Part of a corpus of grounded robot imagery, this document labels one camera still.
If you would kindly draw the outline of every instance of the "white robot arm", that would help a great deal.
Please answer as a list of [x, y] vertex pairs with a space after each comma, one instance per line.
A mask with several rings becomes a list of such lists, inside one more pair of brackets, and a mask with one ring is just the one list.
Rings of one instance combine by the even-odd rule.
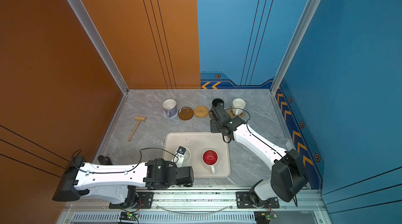
[[117, 208], [129, 208], [137, 202], [136, 187], [190, 187], [193, 182], [191, 166], [177, 167], [174, 162], [162, 158], [134, 165], [96, 165], [76, 156], [66, 167], [53, 200], [107, 200]]
[[[214, 123], [218, 132], [246, 146], [271, 170], [270, 180], [258, 181], [250, 189], [250, 201], [254, 206], [263, 207], [268, 199], [276, 196], [289, 202], [307, 184], [303, 160], [297, 151], [286, 151], [269, 142], [239, 117], [230, 118], [223, 104], [211, 109], [210, 113], [214, 118], [211, 129]], [[127, 208], [136, 203], [136, 187], [190, 187], [193, 182], [191, 166], [180, 167], [162, 158], [134, 165], [95, 165], [85, 162], [82, 156], [77, 156], [67, 166], [53, 200], [74, 201], [81, 197], [101, 199]]]
[[302, 156], [294, 149], [287, 151], [256, 133], [238, 116], [233, 119], [223, 103], [209, 111], [213, 117], [211, 131], [219, 131], [255, 153], [271, 170], [271, 179], [259, 181], [250, 189], [250, 200], [263, 207], [278, 196], [289, 202], [308, 183]]

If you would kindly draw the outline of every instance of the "ventilation grille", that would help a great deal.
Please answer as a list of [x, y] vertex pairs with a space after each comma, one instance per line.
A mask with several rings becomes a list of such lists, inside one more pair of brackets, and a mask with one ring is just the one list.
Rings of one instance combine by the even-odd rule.
[[141, 214], [138, 218], [139, 221], [146, 221], [147, 223], [153, 222], [180, 222], [180, 221], [254, 221], [254, 215], [249, 213], [240, 214], [214, 214], [214, 215], [201, 215], [201, 214]]
[[119, 220], [120, 212], [102, 213], [102, 212], [75, 212], [74, 223], [80, 222], [109, 222], [116, 223]]
[[[120, 212], [76, 211], [73, 223], [118, 223]], [[141, 224], [157, 223], [255, 223], [252, 211], [234, 213], [218, 213], [214, 215], [202, 214], [171, 214], [160, 211], [140, 213], [138, 221]]]

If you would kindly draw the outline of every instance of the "hammer head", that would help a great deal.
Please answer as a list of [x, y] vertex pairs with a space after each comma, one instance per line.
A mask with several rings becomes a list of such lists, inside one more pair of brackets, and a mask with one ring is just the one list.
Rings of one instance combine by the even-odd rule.
[[141, 116], [135, 116], [134, 119], [138, 120], [138, 121], [145, 121], [147, 118], [146, 117], [141, 117]]

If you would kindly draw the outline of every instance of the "blue wall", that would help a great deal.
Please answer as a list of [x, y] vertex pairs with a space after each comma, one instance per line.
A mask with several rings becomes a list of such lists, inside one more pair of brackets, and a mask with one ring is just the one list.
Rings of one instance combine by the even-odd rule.
[[285, 75], [325, 160], [334, 224], [400, 217], [402, 169], [376, 175], [402, 166], [401, 14], [402, 0], [321, 0]]
[[306, 3], [197, 0], [201, 73], [224, 73], [236, 85], [273, 78]]

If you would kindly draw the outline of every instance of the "marble table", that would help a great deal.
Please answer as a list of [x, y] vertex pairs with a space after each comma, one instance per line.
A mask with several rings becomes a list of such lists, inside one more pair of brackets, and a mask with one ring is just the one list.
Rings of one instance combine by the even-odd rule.
[[[127, 101], [103, 152], [114, 165], [136, 164], [139, 150], [146, 147], [164, 147], [165, 137], [170, 132], [210, 131], [210, 117], [193, 116], [188, 121], [178, 117], [163, 117], [162, 103], [174, 99], [177, 108], [185, 106], [211, 107], [212, 100], [221, 98], [225, 108], [232, 105], [235, 98], [246, 101], [245, 109], [250, 113], [249, 126], [274, 144], [284, 144], [287, 140], [279, 123], [278, 115], [266, 89], [178, 89], [178, 90], [130, 90]], [[132, 140], [128, 138], [137, 121], [135, 116], [147, 117], [141, 122]], [[270, 178], [269, 168], [245, 146], [232, 141], [229, 143], [231, 174], [227, 178], [196, 178], [194, 185], [244, 185], [251, 186], [261, 179]], [[142, 151], [142, 161], [162, 157], [161, 150]]]

